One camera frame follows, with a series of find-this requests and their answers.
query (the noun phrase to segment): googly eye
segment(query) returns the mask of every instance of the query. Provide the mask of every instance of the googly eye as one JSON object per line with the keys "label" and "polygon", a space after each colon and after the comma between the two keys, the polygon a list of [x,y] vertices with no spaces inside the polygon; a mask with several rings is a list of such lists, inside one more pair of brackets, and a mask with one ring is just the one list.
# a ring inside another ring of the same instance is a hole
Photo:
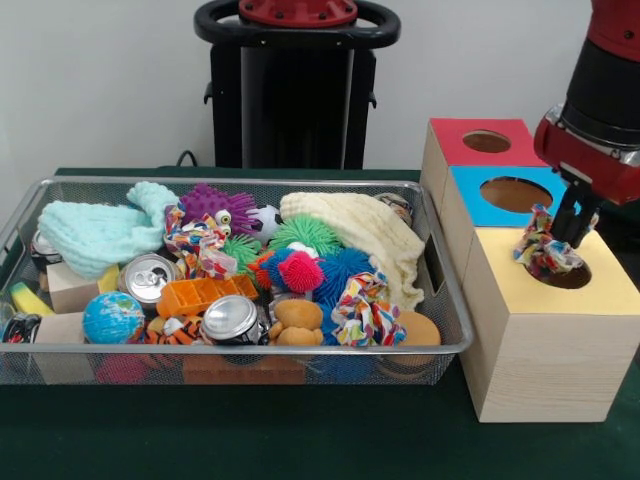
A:
{"label": "googly eye", "polygon": [[218,225],[229,225],[231,223],[231,214],[228,210],[218,211],[214,218]]}

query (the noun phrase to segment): purple spiky ball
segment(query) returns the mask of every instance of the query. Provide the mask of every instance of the purple spiky ball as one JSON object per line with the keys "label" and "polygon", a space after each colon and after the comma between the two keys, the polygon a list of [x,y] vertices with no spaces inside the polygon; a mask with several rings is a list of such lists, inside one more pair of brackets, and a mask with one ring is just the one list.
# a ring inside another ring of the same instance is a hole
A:
{"label": "purple spiky ball", "polygon": [[215,217],[220,210],[227,210],[231,214],[231,232],[251,234],[251,227],[256,220],[247,215],[247,210],[256,208],[253,196],[248,193],[229,195],[207,184],[200,183],[186,195],[180,198],[186,209],[183,224],[201,219],[206,213]]}

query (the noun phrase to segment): wire mesh basket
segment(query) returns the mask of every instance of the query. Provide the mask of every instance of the wire mesh basket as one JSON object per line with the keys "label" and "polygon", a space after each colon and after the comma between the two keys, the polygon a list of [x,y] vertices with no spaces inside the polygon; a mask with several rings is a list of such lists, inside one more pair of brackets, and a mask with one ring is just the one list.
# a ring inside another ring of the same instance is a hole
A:
{"label": "wire mesh basket", "polygon": [[[25,282],[44,301],[38,270],[27,246],[42,209],[54,200],[126,204],[127,191],[143,179],[52,177],[34,184],[0,233],[3,248],[0,299]],[[413,230],[425,241],[416,285],[425,300],[416,311],[438,326],[433,347],[273,347],[97,344],[0,344],[1,384],[435,384],[454,355],[472,340],[472,328],[440,224],[428,194],[413,182],[286,181],[259,179],[154,179],[177,195],[197,183],[228,193],[251,193],[257,204],[279,205],[297,191],[396,193],[414,210]]]}

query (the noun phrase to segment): red robot arm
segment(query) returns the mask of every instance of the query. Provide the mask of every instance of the red robot arm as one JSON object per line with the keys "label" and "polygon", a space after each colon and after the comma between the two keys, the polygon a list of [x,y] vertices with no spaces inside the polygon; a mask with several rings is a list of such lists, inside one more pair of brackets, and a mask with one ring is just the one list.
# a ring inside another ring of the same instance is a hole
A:
{"label": "red robot arm", "polygon": [[552,233],[574,247],[603,200],[640,198],[640,0],[592,4],[566,102],[535,136],[538,156],[569,183]]}

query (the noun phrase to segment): green tablecloth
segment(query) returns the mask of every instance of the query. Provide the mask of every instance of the green tablecloth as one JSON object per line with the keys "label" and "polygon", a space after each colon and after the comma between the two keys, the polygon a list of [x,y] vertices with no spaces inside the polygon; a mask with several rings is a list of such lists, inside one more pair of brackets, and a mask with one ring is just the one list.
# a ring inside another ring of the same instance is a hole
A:
{"label": "green tablecloth", "polygon": [[[417,172],[59,174],[415,180]],[[6,478],[640,478],[640,370],[604,424],[481,425],[456,360],[435,387],[2,387]]]}

